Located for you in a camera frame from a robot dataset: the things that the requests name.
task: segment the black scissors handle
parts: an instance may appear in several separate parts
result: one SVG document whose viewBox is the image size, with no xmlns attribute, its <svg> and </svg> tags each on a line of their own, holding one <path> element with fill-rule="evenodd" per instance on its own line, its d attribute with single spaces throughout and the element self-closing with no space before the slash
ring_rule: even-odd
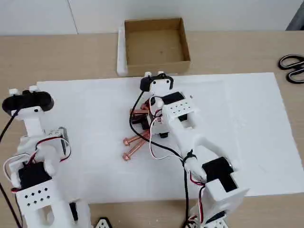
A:
<svg viewBox="0 0 304 228">
<path fill-rule="evenodd" d="M 289 65 L 284 65 L 283 61 L 285 61 L 286 59 L 296 59 L 296 60 L 298 60 L 298 62 L 289 64 Z M 290 55 L 284 56 L 284 57 L 280 58 L 280 60 L 278 62 L 278 66 L 281 70 L 289 70 L 289 69 L 296 69 L 299 67 L 304 67 L 304 56 L 297 55 L 297 54 L 290 54 Z"/>
<path fill-rule="evenodd" d="M 295 63 L 291 63 L 289 65 L 284 65 L 283 61 L 285 61 L 286 59 L 296 59 L 298 61 Z M 288 82 L 293 83 L 293 84 L 303 84 L 304 83 L 304 79 L 296 80 L 293 78 L 293 76 L 304 72 L 304 56 L 297 55 L 297 54 L 286 55 L 286 56 L 280 58 L 280 60 L 278 62 L 278 67 L 282 70 L 294 69 L 294 71 L 291 71 L 290 73 L 288 73 L 286 75 L 286 79 Z"/>
</svg>

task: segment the robotic arm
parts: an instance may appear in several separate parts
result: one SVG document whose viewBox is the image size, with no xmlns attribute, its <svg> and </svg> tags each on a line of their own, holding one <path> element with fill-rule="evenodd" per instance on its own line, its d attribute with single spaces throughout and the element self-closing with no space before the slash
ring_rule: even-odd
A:
<svg viewBox="0 0 304 228">
<path fill-rule="evenodd" d="M 148 107 L 149 110 L 145 116 L 153 127 L 151 134 L 170 133 L 178 145 L 185 170 L 204 187 L 198 204 L 190 210 L 189 216 L 194 222 L 188 226 L 227 227 L 223 219 L 241 204 L 249 190 L 242 172 L 238 171 L 236 158 L 205 136 L 199 109 L 190 97 L 182 92 L 172 92 L 172 77 L 163 72 L 157 76 L 146 72 L 140 88 L 151 95 L 142 105 L 142 109 Z M 199 163 L 195 156 L 198 146 L 206 147 L 218 158 Z"/>
<path fill-rule="evenodd" d="M 57 182 L 60 163 L 69 158 L 71 147 L 67 132 L 59 128 L 46 132 L 40 117 L 49 111 L 54 101 L 36 86 L 19 94 L 9 91 L 2 108 L 9 115 L 23 120 L 27 135 L 21 137 L 15 156 L 3 165 L 12 192 L 29 228 L 91 228 L 88 204 L 82 200 L 69 203 Z"/>
</svg>

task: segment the copper bolt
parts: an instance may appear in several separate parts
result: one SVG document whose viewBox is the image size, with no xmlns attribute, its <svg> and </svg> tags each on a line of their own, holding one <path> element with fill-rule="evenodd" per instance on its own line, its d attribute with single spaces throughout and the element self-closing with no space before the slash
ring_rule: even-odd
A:
<svg viewBox="0 0 304 228">
<path fill-rule="evenodd" d="M 149 113 L 149 110 L 142 110 L 142 109 L 137 109 L 137 110 L 134 110 L 133 114 L 148 114 Z"/>
<path fill-rule="evenodd" d="M 128 153 L 123 153 L 123 159 L 125 161 L 128 161 L 131 159 L 131 156 L 138 151 L 139 148 L 141 148 L 144 144 L 146 143 L 145 140 L 140 139 L 140 141 L 128 152 Z"/>
<path fill-rule="evenodd" d="M 143 132 L 143 133 L 141 133 L 141 134 L 147 138 L 146 135 L 147 135 L 148 133 L 149 133 L 149 131 L 147 130 L 147 131 L 145 131 L 145 132 Z M 138 135 L 133 136 L 133 137 L 131 137 L 131 138 L 124 138 L 123 143 L 124 143 L 125 146 L 130 146 L 130 143 L 132 143 L 132 142 L 134 142 L 134 141 L 136 141 L 136 140 L 138 140 L 138 139 L 140 139 L 140 136 L 138 136 Z"/>
<path fill-rule="evenodd" d="M 142 110 L 149 110 L 148 106 L 145 103 L 142 104 L 141 109 Z"/>
</svg>

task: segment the wooden table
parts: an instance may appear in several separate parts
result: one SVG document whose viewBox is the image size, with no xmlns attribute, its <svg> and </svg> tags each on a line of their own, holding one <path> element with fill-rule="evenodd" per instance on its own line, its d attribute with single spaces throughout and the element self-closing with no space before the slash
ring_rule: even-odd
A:
<svg viewBox="0 0 304 228">
<path fill-rule="evenodd" d="M 285 54 L 304 54 L 304 32 L 188 32 L 187 38 L 191 54 L 187 74 L 275 73 L 303 159 L 304 85 L 288 83 L 286 72 L 276 65 Z M 9 88 L 21 90 L 37 81 L 117 77 L 116 45 L 117 34 L 0 37 L 0 97 L 7 97 Z M 1 128 L 8 119 L 0 112 Z M 24 133 L 23 123 L 15 121 L 1 144 L 0 161 L 16 151 Z M 0 180 L 8 191 L 10 185 L 2 173 Z M 1 227 L 16 227 L 2 196 L 0 210 Z M 108 216 L 117 228 L 179 228 L 184 210 L 182 200 L 91 205 L 93 223 L 99 216 Z M 303 227 L 303 215 L 304 194 L 248 197 L 229 216 L 228 224 L 232 228 Z"/>
</svg>

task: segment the white wall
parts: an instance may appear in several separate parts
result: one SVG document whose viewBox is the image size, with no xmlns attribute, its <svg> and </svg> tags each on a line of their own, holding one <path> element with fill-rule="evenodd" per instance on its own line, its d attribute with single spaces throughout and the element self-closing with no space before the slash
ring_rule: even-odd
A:
<svg viewBox="0 0 304 228">
<path fill-rule="evenodd" d="M 68 0 L 0 0 L 0 35 L 75 34 Z M 69 0 L 79 33 L 125 19 L 184 18 L 187 30 L 285 30 L 303 0 Z"/>
<path fill-rule="evenodd" d="M 76 34 L 66 0 L 0 0 L 0 35 Z"/>
</svg>

